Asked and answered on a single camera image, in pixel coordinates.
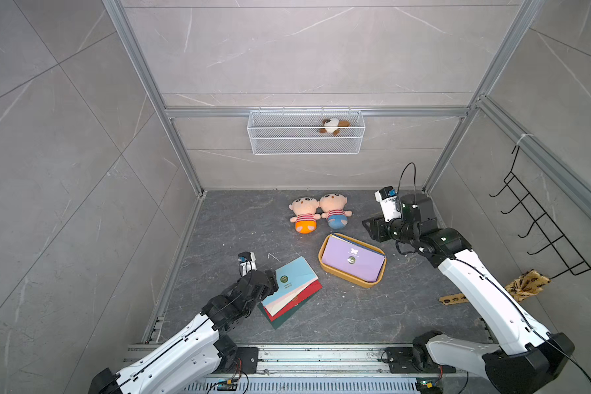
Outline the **pink envelope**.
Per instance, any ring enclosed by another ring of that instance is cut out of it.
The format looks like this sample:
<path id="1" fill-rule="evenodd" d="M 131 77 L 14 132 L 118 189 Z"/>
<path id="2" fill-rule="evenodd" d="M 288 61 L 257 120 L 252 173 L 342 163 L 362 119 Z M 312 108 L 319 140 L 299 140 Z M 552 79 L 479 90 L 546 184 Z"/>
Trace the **pink envelope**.
<path id="1" fill-rule="evenodd" d="M 277 301 L 276 303 L 272 303 L 271 305 L 265 306 L 265 310 L 269 312 L 271 315 L 276 315 L 279 310 L 284 308 L 290 302 L 297 303 L 298 301 L 305 300 L 309 297 L 312 297 L 315 293 L 319 292 L 322 289 L 322 285 L 319 280 L 312 282 L 306 288 L 304 288 L 301 292 L 294 295 L 289 295 L 285 300 Z"/>

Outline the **dark green envelope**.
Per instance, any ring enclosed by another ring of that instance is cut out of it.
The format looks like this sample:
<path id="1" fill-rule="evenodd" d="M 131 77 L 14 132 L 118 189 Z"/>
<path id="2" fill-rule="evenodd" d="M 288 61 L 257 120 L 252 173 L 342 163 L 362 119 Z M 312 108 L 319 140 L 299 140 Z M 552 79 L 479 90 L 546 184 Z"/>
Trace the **dark green envelope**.
<path id="1" fill-rule="evenodd" d="M 271 315 L 269 312 L 265 310 L 262 305 L 257 307 L 258 310 L 261 311 L 261 314 L 269 321 L 273 329 L 278 329 L 282 325 L 284 325 L 287 320 L 289 320 L 299 309 L 301 309 L 307 302 L 313 300 L 313 296 L 309 297 L 305 300 L 298 301 L 297 303 L 290 302 L 284 308 L 279 310 L 276 315 Z"/>

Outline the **light blue envelope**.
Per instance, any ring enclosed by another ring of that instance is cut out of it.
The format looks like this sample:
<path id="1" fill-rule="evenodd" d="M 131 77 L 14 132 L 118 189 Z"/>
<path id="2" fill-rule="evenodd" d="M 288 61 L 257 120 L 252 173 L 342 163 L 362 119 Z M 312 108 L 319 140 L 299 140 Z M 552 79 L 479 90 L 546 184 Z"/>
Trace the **light blue envelope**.
<path id="1" fill-rule="evenodd" d="M 318 280 L 318 275 L 304 257 L 299 257 L 277 269 L 276 276 L 278 291 L 262 301 L 263 307 L 298 294 L 312 282 Z"/>

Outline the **purple envelope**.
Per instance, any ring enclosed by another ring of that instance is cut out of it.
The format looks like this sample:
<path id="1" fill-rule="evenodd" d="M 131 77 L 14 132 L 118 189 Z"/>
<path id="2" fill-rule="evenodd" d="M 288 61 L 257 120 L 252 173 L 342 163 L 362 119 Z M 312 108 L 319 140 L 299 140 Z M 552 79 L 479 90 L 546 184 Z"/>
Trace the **purple envelope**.
<path id="1" fill-rule="evenodd" d="M 321 262 L 364 282 L 377 282 L 385 262 L 382 252 L 332 234 L 324 248 Z"/>

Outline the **yellow plastic storage box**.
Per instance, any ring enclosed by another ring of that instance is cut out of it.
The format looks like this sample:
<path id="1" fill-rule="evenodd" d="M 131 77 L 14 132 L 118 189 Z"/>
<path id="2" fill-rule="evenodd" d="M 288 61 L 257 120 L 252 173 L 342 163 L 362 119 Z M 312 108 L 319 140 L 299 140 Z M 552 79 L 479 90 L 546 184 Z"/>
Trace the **yellow plastic storage box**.
<path id="1" fill-rule="evenodd" d="M 379 279 L 377 280 L 377 282 L 371 282 L 371 283 L 361 281 L 358 278 L 352 277 L 351 275 L 348 275 L 348 274 L 344 274 L 344 273 L 342 273 L 342 272 L 340 272 L 340 271 L 338 271 L 338 270 L 336 270 L 334 268 L 330 268 L 330 267 L 326 266 L 325 264 L 323 264 L 321 262 L 322 254 L 323 254 L 324 248 L 325 248 L 325 246 L 327 244 L 328 238 L 331 235 L 332 234 L 328 235 L 325 238 L 325 240 L 324 240 L 324 242 L 323 242 L 323 244 L 322 244 L 322 246 L 321 246 L 321 248 L 319 250 L 319 253 L 318 253 L 318 261 L 320 262 L 320 265 L 321 265 L 322 269 L 325 272 L 327 272 L 328 274 L 332 274 L 332 275 L 334 275 L 336 277 L 339 277 L 339 278 L 341 278 L 343 280 L 346 280 L 346 281 L 348 281 L 348 282 L 350 282 L 352 284 L 355 284 L 355 285 L 357 285 L 359 287 L 364 287 L 364 288 L 371 288 L 371 287 L 379 284 L 382 281 L 383 276 L 384 276 L 384 273 L 385 273 L 385 269 L 386 269 L 386 264 L 387 264 L 387 257 L 386 256 L 385 256 L 385 262 L 383 263 L 383 268 L 382 268 L 382 270 L 381 270 L 381 272 L 379 274 Z"/>

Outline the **navy blue envelope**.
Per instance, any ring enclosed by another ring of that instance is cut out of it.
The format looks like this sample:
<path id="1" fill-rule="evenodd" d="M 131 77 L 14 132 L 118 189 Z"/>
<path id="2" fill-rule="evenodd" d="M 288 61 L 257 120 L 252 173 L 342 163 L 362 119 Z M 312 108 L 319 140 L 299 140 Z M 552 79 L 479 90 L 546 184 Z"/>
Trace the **navy blue envelope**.
<path id="1" fill-rule="evenodd" d="M 350 236 L 346 236 L 346 235 L 343 235 L 343 234 L 340 234 L 338 236 L 340 236 L 341 238 L 343 238 L 344 240 L 346 240 L 347 242 L 349 242 L 349 243 L 351 243 L 353 245 L 359 246 L 362 249 L 365 249 L 365 250 L 368 250 L 368 251 L 372 251 L 373 253 L 376 253 L 376 254 L 385 255 L 385 253 L 380 248 L 378 248 L 377 246 L 373 246 L 373 245 L 371 245 L 371 244 L 369 244 L 367 242 L 360 241 L 360 240 L 357 240 L 356 238 L 353 238 L 353 237 L 350 237 Z"/>

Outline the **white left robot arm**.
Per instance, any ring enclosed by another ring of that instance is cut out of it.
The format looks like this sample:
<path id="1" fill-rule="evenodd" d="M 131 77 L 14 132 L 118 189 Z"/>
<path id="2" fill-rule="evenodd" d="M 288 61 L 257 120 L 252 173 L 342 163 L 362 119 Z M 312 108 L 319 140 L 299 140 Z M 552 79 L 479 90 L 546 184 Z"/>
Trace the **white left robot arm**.
<path id="1" fill-rule="evenodd" d="M 109 368 L 91 381 L 89 393 L 176 393 L 236 361 L 237 345 L 228 332 L 278 290 L 273 270 L 251 270 L 213 297 L 172 338 L 141 360 L 114 373 Z"/>

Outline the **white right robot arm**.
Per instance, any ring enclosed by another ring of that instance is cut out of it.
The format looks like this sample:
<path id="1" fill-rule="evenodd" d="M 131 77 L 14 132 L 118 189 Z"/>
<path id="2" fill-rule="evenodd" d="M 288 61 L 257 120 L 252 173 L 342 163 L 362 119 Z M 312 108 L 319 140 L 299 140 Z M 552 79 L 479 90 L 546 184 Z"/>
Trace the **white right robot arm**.
<path id="1" fill-rule="evenodd" d="M 382 213 L 363 221 L 370 237 L 411 246 L 427 259 L 473 305 L 493 339 L 484 344 L 427 332 L 413 341 L 416 369 L 462 369 L 488 380 L 500 393 L 535 393 L 559 377 L 572 361 L 574 343 L 564 333 L 551 333 L 530 315 L 497 282 L 459 231 L 440 228 L 427 195 L 400 196 L 387 186 L 374 196 Z"/>

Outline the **plush doll blue pants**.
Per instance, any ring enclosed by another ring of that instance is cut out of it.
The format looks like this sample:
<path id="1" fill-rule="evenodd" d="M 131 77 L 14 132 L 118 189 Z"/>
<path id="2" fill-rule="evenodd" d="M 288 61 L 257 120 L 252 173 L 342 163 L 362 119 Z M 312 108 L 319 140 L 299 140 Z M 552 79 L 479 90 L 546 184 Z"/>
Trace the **plush doll blue pants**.
<path id="1" fill-rule="evenodd" d="M 321 217 L 327 221 L 331 229 L 341 230 L 348 224 L 348 218 L 353 213 L 345 210 L 346 204 L 347 198 L 338 193 L 326 194 L 320 199 Z"/>

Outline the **small brown white plush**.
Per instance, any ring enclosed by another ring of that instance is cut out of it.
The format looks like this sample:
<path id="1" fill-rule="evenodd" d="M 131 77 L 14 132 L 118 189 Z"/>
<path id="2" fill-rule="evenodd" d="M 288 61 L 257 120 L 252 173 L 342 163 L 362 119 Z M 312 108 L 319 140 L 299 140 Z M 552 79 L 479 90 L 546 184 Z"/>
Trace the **small brown white plush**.
<path id="1" fill-rule="evenodd" d="M 338 136 L 342 129 L 350 126 L 351 123 L 349 121 L 340 120 L 338 118 L 328 118 L 323 120 L 323 126 L 318 129 L 318 133 Z"/>

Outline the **yellow patterned cloth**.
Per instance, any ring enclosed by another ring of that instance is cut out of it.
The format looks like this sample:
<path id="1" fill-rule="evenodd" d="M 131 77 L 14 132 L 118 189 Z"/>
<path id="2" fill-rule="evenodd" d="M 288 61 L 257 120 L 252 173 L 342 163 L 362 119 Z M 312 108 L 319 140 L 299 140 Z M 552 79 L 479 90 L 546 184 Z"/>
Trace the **yellow patterned cloth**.
<path id="1" fill-rule="evenodd" d="M 532 269 L 525 274 L 521 274 L 520 277 L 505 286 L 505 289 L 517 302 L 520 303 L 527 298 L 537 296 L 546 285 L 550 284 L 551 281 L 551 278 Z M 443 305 L 469 303 L 463 293 L 445 295 L 439 298 L 439 302 Z"/>

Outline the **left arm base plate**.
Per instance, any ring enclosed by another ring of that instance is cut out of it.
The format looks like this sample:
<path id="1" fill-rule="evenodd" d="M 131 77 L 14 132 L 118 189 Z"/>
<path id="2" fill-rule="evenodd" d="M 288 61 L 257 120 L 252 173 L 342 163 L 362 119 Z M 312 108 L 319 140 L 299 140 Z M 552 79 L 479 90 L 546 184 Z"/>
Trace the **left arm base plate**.
<path id="1" fill-rule="evenodd" d="M 215 374 L 234 373 L 242 370 L 245 374 L 255 374 L 259 363 L 259 348 L 257 346 L 243 346 L 229 351 L 215 369 Z"/>

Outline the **metal mounting rail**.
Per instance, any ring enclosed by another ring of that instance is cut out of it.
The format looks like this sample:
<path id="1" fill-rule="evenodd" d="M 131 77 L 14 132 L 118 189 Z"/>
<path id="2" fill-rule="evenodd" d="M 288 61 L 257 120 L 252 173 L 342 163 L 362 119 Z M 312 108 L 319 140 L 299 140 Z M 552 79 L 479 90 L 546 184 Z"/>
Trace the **metal mounting rail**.
<path id="1" fill-rule="evenodd" d="M 518 348 L 462 341 L 438 335 L 428 341 L 413 344 L 305 344 L 305 345 L 249 345 L 259 348 L 257 375 L 365 375 L 392 374 L 381 354 L 387 347 L 420 346 L 437 364 L 454 367 L 456 372 L 467 371 L 486 378 L 486 357 L 512 358 L 531 350 L 526 344 Z M 401 374 L 433 375 L 438 374 Z"/>

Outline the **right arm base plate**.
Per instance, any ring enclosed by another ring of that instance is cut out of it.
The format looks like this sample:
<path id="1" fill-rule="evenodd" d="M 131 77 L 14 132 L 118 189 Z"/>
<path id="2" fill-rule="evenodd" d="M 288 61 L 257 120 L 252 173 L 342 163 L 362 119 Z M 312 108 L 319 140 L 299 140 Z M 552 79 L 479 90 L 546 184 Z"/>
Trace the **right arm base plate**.
<path id="1" fill-rule="evenodd" d="M 437 364 L 420 346 L 387 347 L 380 359 L 392 374 L 454 374 L 456 369 Z"/>

